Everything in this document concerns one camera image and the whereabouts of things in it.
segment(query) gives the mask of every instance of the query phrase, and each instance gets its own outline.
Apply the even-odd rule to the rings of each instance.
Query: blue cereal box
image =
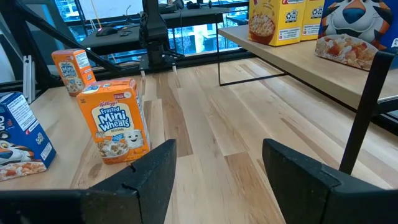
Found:
[[[0,180],[47,170],[55,150],[21,93],[0,99]]]
[[[315,54],[369,70],[377,51],[397,52],[397,0],[325,0]]]

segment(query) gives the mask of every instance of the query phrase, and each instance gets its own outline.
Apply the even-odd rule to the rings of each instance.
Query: orange cereal box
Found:
[[[135,160],[149,152],[148,129],[134,79],[91,83],[77,100],[105,164]]]
[[[87,84],[95,82],[85,50],[56,50],[51,56],[70,96],[77,96]]]

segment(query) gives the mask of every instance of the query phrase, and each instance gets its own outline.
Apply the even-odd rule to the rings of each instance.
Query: cereal box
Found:
[[[0,99],[0,180],[43,172],[55,150],[21,93]]]
[[[77,100],[106,164],[138,159],[149,152],[148,129],[134,79],[89,84]]]
[[[86,51],[56,50],[51,56],[70,96],[77,96],[87,84],[95,82]]]
[[[321,23],[323,5],[325,0],[306,0],[303,18],[303,29],[301,31],[301,41],[316,40],[319,34],[319,24]]]
[[[369,70],[377,51],[398,47],[396,0],[325,0],[315,54]]]
[[[271,46],[300,42],[304,0],[250,0],[249,40]]]

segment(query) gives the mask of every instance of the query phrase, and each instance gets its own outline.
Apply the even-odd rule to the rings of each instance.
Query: black metal table leg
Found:
[[[394,54],[379,51],[373,60],[339,171],[351,174],[354,169],[356,159],[361,150],[368,126],[374,116],[373,112],[394,56]]]

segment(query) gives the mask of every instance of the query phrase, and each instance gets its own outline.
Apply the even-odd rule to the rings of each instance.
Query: wooden tabletop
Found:
[[[57,152],[49,169],[0,182],[0,190],[87,189],[130,162],[105,165],[76,98],[65,87],[48,89],[30,105]]]
[[[347,105],[358,107],[368,72],[317,57],[314,40],[271,47],[248,40],[247,25],[222,28],[219,33]],[[398,95],[397,86],[398,70],[391,70],[380,98]]]

